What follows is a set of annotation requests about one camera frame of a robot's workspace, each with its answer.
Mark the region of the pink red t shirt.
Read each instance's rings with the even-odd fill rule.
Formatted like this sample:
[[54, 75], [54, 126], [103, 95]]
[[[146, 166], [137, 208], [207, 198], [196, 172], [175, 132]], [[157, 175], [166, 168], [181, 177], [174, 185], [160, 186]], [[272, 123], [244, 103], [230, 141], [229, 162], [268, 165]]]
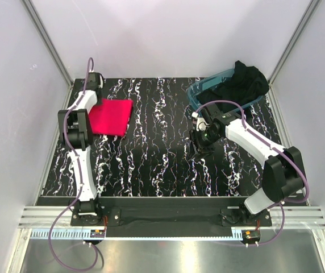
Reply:
[[93, 134], [123, 137], [133, 108], [133, 100], [108, 100], [103, 98], [89, 112]]

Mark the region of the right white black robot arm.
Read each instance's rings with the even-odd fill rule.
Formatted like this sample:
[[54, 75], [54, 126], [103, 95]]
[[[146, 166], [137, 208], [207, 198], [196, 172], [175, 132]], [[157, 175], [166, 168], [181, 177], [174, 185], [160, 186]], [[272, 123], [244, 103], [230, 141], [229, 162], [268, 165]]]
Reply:
[[306, 186], [300, 151], [285, 148], [264, 137], [237, 114], [217, 114], [208, 119], [192, 114], [195, 128], [190, 130], [190, 154], [195, 161], [211, 155], [214, 144], [225, 138], [235, 142], [252, 155], [263, 168], [261, 187], [247, 197], [229, 215], [223, 215], [229, 225], [252, 225], [273, 205], [282, 204]]

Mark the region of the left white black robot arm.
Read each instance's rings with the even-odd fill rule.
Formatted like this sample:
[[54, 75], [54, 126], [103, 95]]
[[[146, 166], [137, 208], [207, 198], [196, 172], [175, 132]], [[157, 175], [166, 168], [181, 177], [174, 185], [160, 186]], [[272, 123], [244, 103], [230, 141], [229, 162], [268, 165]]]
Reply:
[[89, 113], [96, 103], [95, 91], [80, 91], [73, 104], [57, 114], [60, 141], [69, 149], [77, 190], [76, 199], [70, 204], [72, 226], [99, 225], [103, 221], [90, 160], [93, 132]]

